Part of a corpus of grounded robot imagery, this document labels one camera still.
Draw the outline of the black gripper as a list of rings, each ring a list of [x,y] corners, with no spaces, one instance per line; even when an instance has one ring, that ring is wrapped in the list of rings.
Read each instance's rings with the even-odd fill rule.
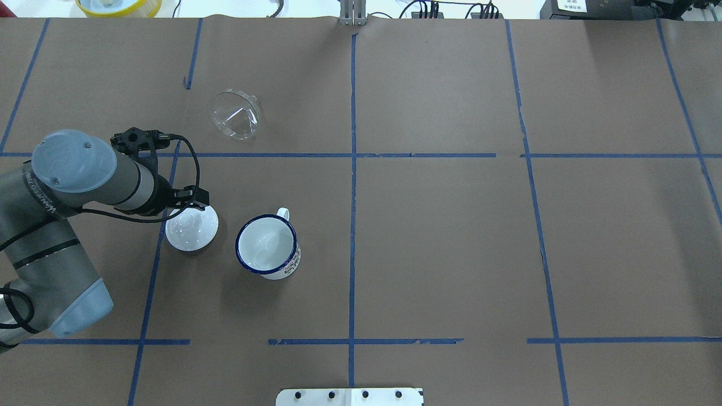
[[[139,186],[135,192],[135,213],[144,217],[162,213],[173,198],[173,209],[205,210],[210,205],[209,192],[196,186],[183,189],[170,187],[168,181],[148,169],[140,170]]]

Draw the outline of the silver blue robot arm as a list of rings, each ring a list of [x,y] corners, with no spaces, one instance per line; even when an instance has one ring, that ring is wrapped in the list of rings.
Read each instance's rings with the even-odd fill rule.
[[[69,219],[101,215],[163,223],[204,210],[200,175],[174,188],[158,171],[157,150],[178,134],[132,127],[110,142],[75,129],[51,132],[31,159],[2,174],[2,252],[16,272],[2,284],[2,352],[44,331],[67,338],[111,313],[114,303]]]

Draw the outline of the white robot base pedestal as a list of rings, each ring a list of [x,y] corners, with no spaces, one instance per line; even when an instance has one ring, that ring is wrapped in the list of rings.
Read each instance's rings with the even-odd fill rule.
[[[370,387],[286,389],[279,391],[276,405],[424,405],[422,389]]]

